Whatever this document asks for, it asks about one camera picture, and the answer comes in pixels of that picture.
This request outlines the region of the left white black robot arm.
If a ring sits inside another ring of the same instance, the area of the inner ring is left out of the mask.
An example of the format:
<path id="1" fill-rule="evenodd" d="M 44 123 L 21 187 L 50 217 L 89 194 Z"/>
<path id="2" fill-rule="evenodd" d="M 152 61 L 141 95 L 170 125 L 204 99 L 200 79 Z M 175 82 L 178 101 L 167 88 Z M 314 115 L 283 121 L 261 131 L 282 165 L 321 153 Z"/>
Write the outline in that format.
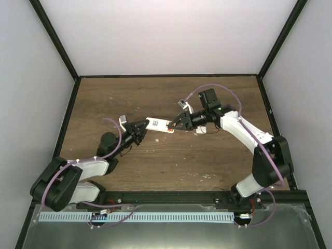
<path id="1" fill-rule="evenodd" d="M 30 189 L 30 195 L 42 205 L 55 212 L 71 203 L 88 202 L 99 210 L 106 203 L 103 187 L 89 179 L 112 173 L 118 164 L 116 158 L 133 144 L 140 145 L 147 133 L 149 120 L 116 125 L 115 135 L 106 132 L 101 136 L 96 155 L 88 159 L 66 160 L 52 158 Z"/>

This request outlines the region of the white remote control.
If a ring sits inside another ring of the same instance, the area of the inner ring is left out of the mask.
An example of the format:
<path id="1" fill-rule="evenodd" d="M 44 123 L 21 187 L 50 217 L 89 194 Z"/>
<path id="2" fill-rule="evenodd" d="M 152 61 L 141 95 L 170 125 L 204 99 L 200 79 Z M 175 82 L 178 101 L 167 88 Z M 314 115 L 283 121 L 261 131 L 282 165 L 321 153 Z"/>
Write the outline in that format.
<path id="1" fill-rule="evenodd" d="M 146 119 L 149 121 L 149 124 L 146 128 L 147 130 L 164 132 L 164 133 L 174 133 L 174 132 L 169 132 L 168 127 L 166 126 L 166 123 L 170 120 L 151 118 L 151 117 L 147 117 Z"/>

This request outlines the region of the white battery cover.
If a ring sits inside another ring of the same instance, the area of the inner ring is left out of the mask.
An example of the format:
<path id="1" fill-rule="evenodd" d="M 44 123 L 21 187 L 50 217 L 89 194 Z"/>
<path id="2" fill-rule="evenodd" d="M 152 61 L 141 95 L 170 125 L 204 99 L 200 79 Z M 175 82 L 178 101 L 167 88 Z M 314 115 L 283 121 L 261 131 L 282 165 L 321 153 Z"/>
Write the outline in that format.
<path id="1" fill-rule="evenodd" d="M 198 126 L 196 128 L 197 134 L 207 134 L 207 128 L 205 126 Z"/>

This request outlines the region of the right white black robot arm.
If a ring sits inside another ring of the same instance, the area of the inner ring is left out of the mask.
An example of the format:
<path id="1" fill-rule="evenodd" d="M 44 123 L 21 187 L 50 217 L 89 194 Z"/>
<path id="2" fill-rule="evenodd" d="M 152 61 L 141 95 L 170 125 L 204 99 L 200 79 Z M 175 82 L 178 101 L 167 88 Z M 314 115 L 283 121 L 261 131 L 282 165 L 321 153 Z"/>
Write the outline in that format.
<path id="1" fill-rule="evenodd" d="M 202 110 L 193 112 L 187 99 L 179 101 L 184 112 L 174 118 L 168 128 L 192 131 L 199 126 L 213 123 L 218 129 L 229 132 L 237 138 L 253 155 L 252 172 L 233 185 L 230 202 L 236 209 L 249 203 L 249 197 L 262 190 L 281 186 L 294 172 L 288 142 L 283 136 L 273 136 L 248 122 L 242 109 L 222 105 L 213 88 L 198 93 Z"/>

